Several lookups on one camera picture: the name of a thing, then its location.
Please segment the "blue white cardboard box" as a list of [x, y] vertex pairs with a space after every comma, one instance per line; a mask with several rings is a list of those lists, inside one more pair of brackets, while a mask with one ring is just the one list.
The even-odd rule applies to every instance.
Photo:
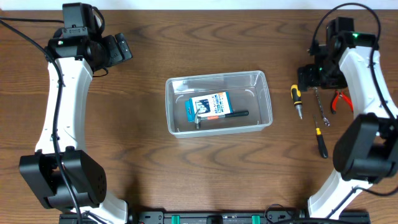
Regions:
[[185, 102], [188, 122], [193, 122], [195, 113], [201, 116], [214, 116], [233, 112], [229, 93], [227, 91], [192, 97]]

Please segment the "thin black yellow screwdriver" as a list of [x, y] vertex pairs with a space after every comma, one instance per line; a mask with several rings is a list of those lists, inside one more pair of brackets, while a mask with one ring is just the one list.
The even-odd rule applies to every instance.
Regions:
[[322, 158], [327, 159], [328, 158], [328, 150], [327, 150], [326, 145], [325, 145], [323, 134], [322, 134], [320, 128], [318, 127], [318, 122], [317, 122], [317, 119], [316, 119], [315, 115], [313, 115], [313, 120], [314, 120], [314, 123], [315, 123], [315, 131], [316, 131], [316, 138], [317, 138], [317, 143], [318, 143], [318, 151], [319, 151], [320, 156]]

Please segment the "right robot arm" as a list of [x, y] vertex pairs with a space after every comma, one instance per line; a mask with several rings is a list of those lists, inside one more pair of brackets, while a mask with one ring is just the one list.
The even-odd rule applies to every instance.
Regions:
[[333, 151], [334, 169], [320, 190], [310, 196], [311, 218], [338, 220], [361, 192], [397, 173], [397, 106], [379, 64], [378, 37], [353, 30], [329, 31], [326, 43], [313, 41], [315, 62], [299, 68], [298, 93], [309, 88], [347, 88], [354, 120]]

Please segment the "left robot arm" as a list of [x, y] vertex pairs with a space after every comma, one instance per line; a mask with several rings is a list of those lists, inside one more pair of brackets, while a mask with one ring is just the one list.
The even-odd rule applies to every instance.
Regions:
[[35, 152], [22, 156], [19, 170], [40, 204], [96, 223], [128, 223], [127, 202], [107, 190], [104, 169], [88, 155], [86, 100], [97, 70], [132, 58], [122, 33], [102, 37], [64, 33], [49, 40], [49, 98]]

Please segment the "small black-handled hammer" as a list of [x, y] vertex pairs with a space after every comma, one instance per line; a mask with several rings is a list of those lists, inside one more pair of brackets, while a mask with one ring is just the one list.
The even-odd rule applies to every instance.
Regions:
[[201, 126], [201, 122], [204, 120], [214, 120], [214, 119], [221, 119], [221, 118], [234, 118], [234, 117], [242, 117], [242, 116], [248, 116], [249, 111], [237, 111], [237, 112], [232, 112], [228, 114], [221, 114], [221, 115], [214, 115], [214, 116], [201, 116], [201, 113], [197, 111], [194, 116], [193, 122], [195, 123], [195, 129], [199, 130]]

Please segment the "yellow black stubby screwdriver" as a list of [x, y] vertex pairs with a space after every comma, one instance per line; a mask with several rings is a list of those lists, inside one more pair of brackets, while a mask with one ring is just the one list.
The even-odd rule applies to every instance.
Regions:
[[303, 109], [302, 109], [302, 99], [301, 99], [302, 94], [298, 88], [298, 85], [292, 85], [290, 87], [290, 94], [294, 103], [294, 107], [297, 110], [300, 119], [303, 119]]

